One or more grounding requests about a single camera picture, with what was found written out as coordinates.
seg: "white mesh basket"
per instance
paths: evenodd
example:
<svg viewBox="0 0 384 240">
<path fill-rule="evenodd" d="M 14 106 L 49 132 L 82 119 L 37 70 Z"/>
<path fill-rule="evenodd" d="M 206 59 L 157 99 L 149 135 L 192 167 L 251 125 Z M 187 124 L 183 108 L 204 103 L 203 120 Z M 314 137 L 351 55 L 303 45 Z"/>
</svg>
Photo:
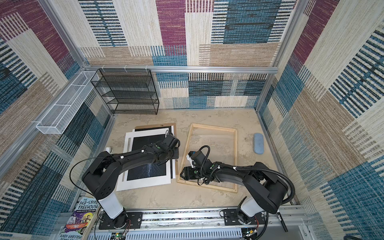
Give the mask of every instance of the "white mesh basket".
<svg viewBox="0 0 384 240">
<path fill-rule="evenodd" d="M 93 76 L 97 77 L 95 73 L 94 71 L 81 72 L 43 116 L 36 128 L 43 134 L 63 134 L 91 92 L 93 86 L 90 80 Z"/>
</svg>

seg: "beige tabletop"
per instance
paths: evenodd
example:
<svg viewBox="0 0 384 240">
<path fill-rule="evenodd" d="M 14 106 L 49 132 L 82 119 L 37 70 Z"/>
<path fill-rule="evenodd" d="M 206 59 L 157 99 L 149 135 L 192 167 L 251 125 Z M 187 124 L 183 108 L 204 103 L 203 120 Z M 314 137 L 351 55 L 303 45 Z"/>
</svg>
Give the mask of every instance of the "beige tabletop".
<svg viewBox="0 0 384 240">
<path fill-rule="evenodd" d="M 119 114 L 116 117 L 106 147 L 112 147 L 113 153 L 121 153 L 123 152 L 126 132 L 131 132 L 136 126 L 171 122 L 176 123 L 176 137 L 181 142 L 180 158 L 184 152 L 190 124 L 201 123 L 238 130 L 239 166 L 253 165 L 257 161 L 277 170 L 265 138 L 264 154 L 258 155 L 253 152 L 253 134 L 257 132 L 263 134 L 253 109 L 160 109 L 157 115 Z M 176 179 L 172 179 L 171 184 L 124 190 L 116 192 L 116 195 L 122 205 L 128 209 L 236 206 L 245 196 L 250 196 L 243 186 L 238 186 L 237 193 L 230 193 L 180 184 L 176 182 Z"/>
</svg>

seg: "black wire rack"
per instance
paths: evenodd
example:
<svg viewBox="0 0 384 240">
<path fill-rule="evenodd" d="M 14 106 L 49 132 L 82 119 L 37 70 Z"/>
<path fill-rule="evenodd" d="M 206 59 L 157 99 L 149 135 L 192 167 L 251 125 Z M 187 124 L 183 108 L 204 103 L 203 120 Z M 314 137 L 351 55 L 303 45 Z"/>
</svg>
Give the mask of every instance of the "black wire rack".
<svg viewBox="0 0 384 240">
<path fill-rule="evenodd" d="M 150 70 L 99 69 L 91 83 L 113 114 L 157 114 L 159 110 Z"/>
</svg>

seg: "black mounting plate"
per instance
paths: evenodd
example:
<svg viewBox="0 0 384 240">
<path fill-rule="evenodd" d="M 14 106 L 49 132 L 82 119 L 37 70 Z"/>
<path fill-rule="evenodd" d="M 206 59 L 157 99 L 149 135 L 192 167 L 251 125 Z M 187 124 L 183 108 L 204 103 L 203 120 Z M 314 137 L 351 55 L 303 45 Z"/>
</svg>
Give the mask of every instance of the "black mounting plate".
<svg viewBox="0 0 384 240">
<path fill-rule="evenodd" d="M 143 216 L 143 212 L 127 212 L 127 217 L 128 219 L 131 220 L 130 229 L 140 228 L 142 216 Z M 106 217 L 106 213 L 104 212 L 100 219 L 109 219 L 109 218 Z M 99 225 L 99 230 L 111 230 L 111 229 L 116 229 L 113 227 L 113 224 L 111 222 L 103 221 Z"/>
<path fill-rule="evenodd" d="M 238 221 L 236 209 L 224 209 L 224 210 L 222 210 L 222 213 L 223 213 L 222 216 L 224 216 L 224 223 L 226 226 L 242 225 Z M 259 221 L 259 225 L 265 224 L 265 215 L 264 214 L 262 216 L 262 213 L 259 212 L 255 215 L 255 217 Z M 255 218 L 252 218 L 250 225 L 257 225 Z"/>
</svg>

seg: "patterned carpet wall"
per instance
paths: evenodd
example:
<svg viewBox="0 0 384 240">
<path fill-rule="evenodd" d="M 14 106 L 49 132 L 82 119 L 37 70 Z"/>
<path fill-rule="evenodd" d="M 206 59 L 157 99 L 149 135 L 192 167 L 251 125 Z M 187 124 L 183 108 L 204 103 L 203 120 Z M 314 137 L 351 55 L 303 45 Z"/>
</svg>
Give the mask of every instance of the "patterned carpet wall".
<svg viewBox="0 0 384 240">
<path fill-rule="evenodd" d="M 384 1 L 310 0 L 260 114 L 318 239 L 384 239 Z"/>
<path fill-rule="evenodd" d="M 50 0 L 91 65 L 271 66 L 296 0 Z M 265 78 L 157 73 L 160 108 L 253 107 Z"/>
<path fill-rule="evenodd" d="M 0 0 L 0 155 L 79 66 L 36 0 Z"/>
<path fill-rule="evenodd" d="M 70 169 L 93 156 L 109 118 L 93 90 L 62 135 L 38 134 L 1 180 L 1 239 L 48 239 L 77 192 L 69 179 Z M 89 163 L 72 171 L 78 185 Z"/>
</svg>

